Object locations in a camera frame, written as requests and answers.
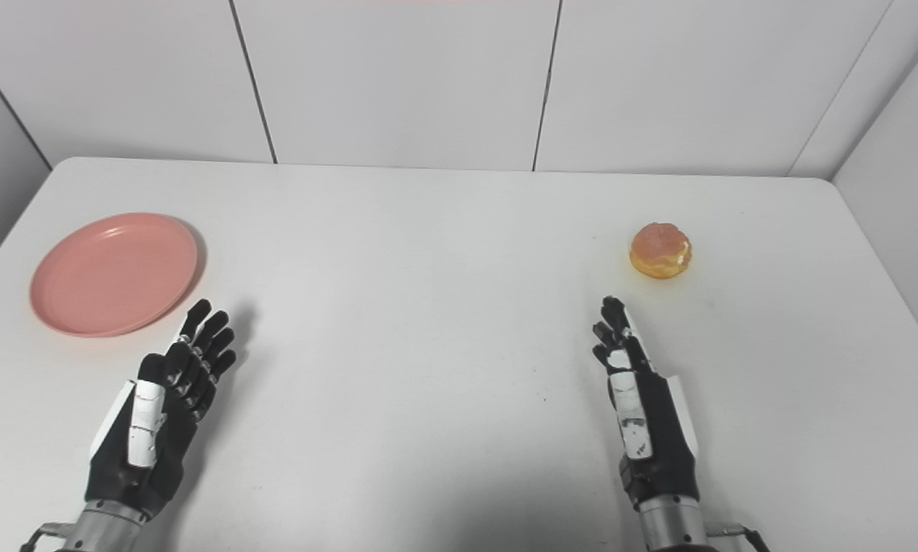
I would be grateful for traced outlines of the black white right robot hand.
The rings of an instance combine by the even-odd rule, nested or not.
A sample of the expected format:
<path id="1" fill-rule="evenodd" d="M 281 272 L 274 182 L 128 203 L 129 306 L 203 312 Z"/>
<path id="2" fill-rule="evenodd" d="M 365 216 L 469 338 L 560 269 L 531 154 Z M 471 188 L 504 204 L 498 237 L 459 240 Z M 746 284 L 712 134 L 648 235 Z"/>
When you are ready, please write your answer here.
<path id="1" fill-rule="evenodd" d="M 623 443 L 620 478 L 628 499 L 635 509 L 664 495 L 700 500 L 693 424 L 679 380 L 655 370 L 620 298 L 603 297 L 593 334 Z"/>

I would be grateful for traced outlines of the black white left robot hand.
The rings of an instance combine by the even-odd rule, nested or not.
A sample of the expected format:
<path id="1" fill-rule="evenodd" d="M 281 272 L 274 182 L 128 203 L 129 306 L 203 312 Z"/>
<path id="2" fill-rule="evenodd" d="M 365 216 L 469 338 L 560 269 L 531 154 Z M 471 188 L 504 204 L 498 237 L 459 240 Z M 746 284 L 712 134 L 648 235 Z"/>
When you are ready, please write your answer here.
<path id="1" fill-rule="evenodd" d="M 94 437 L 84 500 L 113 502 L 150 521 L 185 476 L 186 452 L 235 365 L 229 315 L 202 298 L 164 353 L 149 353 Z"/>

